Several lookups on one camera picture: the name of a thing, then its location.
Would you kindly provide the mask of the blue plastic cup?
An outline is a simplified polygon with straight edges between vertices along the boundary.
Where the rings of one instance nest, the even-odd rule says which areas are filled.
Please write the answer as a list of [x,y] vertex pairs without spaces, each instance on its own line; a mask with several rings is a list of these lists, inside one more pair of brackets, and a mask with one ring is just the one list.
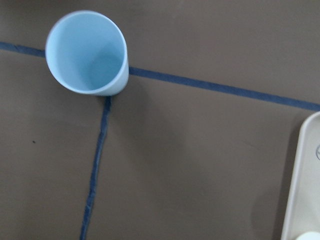
[[78,94],[114,96],[129,80],[124,35],[112,20],[91,10],[71,12],[54,24],[45,60],[57,82]]

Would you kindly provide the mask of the cream plastic cup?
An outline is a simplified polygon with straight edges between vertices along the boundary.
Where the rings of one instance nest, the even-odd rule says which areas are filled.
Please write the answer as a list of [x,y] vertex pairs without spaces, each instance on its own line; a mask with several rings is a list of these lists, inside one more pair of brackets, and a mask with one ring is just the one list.
[[316,231],[308,231],[299,235],[296,240],[320,240],[320,233]]

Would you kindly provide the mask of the cream rabbit tray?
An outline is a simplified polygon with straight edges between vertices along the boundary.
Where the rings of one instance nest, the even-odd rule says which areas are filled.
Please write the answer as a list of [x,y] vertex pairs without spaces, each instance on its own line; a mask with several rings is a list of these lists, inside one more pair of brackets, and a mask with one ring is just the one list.
[[301,125],[281,239],[320,232],[320,113]]

